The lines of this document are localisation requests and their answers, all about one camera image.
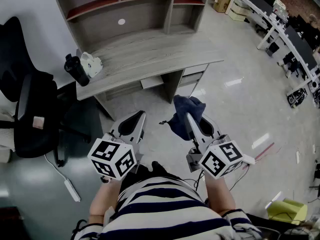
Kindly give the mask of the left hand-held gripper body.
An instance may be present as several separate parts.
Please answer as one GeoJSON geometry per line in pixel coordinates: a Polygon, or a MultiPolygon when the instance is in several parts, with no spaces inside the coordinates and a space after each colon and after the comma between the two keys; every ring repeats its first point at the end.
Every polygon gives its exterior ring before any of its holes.
{"type": "Polygon", "coordinates": [[[87,155],[98,174],[114,180],[122,180],[130,170],[139,165],[142,156],[134,151],[133,145],[109,133],[97,138],[87,155]]]}

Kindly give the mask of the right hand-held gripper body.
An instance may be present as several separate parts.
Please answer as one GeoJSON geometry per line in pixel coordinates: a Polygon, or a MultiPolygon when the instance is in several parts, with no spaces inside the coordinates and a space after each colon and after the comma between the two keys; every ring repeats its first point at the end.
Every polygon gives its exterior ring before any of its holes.
{"type": "Polygon", "coordinates": [[[244,154],[238,144],[227,134],[215,139],[195,139],[186,155],[191,172],[203,169],[214,179],[219,179],[236,170],[243,163],[254,165],[255,159],[244,154]]]}

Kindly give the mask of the dark blue cloth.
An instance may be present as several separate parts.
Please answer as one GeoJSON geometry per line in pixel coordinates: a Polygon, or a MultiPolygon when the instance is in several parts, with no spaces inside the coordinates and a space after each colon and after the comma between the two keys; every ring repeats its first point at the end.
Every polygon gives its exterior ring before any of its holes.
{"type": "Polygon", "coordinates": [[[159,124],[168,124],[170,129],[184,141],[190,141],[189,133],[187,131],[186,116],[189,113],[196,123],[200,123],[206,104],[201,102],[198,98],[191,96],[175,95],[173,103],[176,113],[169,121],[161,121],[159,124]]]}

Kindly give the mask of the person's left forearm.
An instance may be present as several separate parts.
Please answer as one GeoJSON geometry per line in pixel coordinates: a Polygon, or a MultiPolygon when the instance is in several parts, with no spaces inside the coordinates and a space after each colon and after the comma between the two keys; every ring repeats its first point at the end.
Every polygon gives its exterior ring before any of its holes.
{"type": "Polygon", "coordinates": [[[104,222],[106,211],[112,207],[116,209],[122,181],[111,179],[108,183],[102,183],[97,191],[89,209],[88,224],[104,222]]]}

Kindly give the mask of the person's right forearm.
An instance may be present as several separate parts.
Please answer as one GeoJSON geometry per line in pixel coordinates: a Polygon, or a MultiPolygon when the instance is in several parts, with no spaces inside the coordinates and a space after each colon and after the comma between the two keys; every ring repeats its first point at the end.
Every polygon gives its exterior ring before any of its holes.
{"type": "Polygon", "coordinates": [[[236,209],[235,200],[223,177],[214,179],[209,173],[204,172],[204,179],[208,204],[214,212],[222,216],[236,209]]]}

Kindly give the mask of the grey wooden desk with shelves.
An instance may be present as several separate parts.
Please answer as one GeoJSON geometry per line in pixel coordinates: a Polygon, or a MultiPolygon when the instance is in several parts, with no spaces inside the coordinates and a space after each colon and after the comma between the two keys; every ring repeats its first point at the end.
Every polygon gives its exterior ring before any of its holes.
{"type": "Polygon", "coordinates": [[[202,31],[184,26],[171,34],[152,29],[114,37],[94,46],[92,54],[101,59],[103,68],[88,85],[76,85],[76,96],[79,101],[95,97],[113,120],[116,116],[108,106],[108,92],[127,94],[139,81],[160,76],[172,103],[186,68],[224,60],[222,51],[202,31]]]}

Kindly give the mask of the white power strip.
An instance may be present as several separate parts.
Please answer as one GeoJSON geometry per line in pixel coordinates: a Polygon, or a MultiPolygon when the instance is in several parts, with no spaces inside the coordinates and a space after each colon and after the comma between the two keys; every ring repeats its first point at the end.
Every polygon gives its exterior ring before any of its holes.
{"type": "Polygon", "coordinates": [[[76,189],[73,187],[71,181],[69,179],[66,179],[64,181],[64,185],[66,186],[68,192],[70,193],[71,197],[75,202],[80,202],[81,198],[79,194],[77,193],[76,189]]]}

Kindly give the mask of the white crumpled plastic bag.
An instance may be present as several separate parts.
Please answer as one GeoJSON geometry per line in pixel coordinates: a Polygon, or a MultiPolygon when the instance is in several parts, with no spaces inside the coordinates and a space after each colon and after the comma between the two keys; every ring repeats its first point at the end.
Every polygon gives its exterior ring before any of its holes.
{"type": "Polygon", "coordinates": [[[80,57],[80,63],[90,78],[94,78],[103,69],[102,61],[99,57],[93,57],[91,54],[84,52],[80,57]]]}

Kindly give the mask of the black bottle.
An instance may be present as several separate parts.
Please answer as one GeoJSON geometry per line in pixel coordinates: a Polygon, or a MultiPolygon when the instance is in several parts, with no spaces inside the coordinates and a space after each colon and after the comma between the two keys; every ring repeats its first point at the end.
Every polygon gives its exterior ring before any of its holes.
{"type": "Polygon", "coordinates": [[[80,86],[84,87],[89,84],[90,80],[78,56],[72,56],[70,53],[67,54],[65,56],[64,70],[69,73],[80,86]]]}

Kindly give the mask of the person's striped shirt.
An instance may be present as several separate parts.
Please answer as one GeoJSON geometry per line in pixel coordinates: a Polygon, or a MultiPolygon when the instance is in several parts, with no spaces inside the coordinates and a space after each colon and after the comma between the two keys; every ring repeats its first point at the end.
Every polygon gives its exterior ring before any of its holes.
{"type": "Polygon", "coordinates": [[[187,182],[154,177],[120,192],[103,223],[78,223],[71,240],[262,240],[262,232],[243,210],[221,216],[187,182]]]}

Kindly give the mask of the black mesh office chair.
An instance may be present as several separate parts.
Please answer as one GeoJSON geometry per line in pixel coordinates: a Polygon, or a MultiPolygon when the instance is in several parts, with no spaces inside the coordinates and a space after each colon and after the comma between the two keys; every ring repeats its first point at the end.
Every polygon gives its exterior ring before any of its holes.
{"type": "Polygon", "coordinates": [[[93,98],[78,101],[76,84],[58,88],[54,76],[34,66],[16,16],[0,24],[0,92],[16,104],[12,121],[0,119],[0,130],[13,131],[18,157],[33,159],[53,153],[63,167],[70,154],[59,158],[60,141],[85,143],[102,132],[98,106],[93,98]],[[43,129],[33,127],[34,117],[44,117],[43,129]]]}

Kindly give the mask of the yellow-green bag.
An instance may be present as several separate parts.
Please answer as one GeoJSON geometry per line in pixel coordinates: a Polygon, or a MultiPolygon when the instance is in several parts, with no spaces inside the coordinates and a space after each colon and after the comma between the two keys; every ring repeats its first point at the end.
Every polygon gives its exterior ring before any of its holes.
{"type": "Polygon", "coordinates": [[[308,206],[295,200],[285,198],[275,200],[266,208],[268,219],[299,225],[306,220],[308,206]]]}

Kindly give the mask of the black and white floor device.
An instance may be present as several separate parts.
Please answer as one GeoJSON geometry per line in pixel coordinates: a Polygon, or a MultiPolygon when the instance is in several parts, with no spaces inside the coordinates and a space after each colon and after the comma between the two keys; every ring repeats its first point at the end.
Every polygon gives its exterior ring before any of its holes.
{"type": "Polygon", "coordinates": [[[307,97],[307,91],[305,88],[300,88],[296,91],[294,91],[292,94],[290,94],[287,97],[287,101],[290,105],[291,108],[296,108],[297,106],[299,106],[304,99],[307,97]]]}

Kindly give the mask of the black bin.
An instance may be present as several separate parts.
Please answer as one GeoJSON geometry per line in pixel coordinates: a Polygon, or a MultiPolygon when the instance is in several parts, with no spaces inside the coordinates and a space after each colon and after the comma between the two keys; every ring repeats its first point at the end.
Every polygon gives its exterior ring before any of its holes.
{"type": "Polygon", "coordinates": [[[272,57],[275,52],[279,50],[279,46],[276,42],[272,42],[270,46],[266,49],[266,53],[269,57],[272,57]]]}

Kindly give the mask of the brown cardboard box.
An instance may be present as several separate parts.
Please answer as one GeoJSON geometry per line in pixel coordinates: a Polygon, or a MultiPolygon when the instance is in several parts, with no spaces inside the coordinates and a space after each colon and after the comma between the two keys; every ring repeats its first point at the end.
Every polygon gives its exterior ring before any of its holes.
{"type": "Polygon", "coordinates": [[[214,0],[213,9],[218,13],[225,13],[231,0],[214,0]]]}

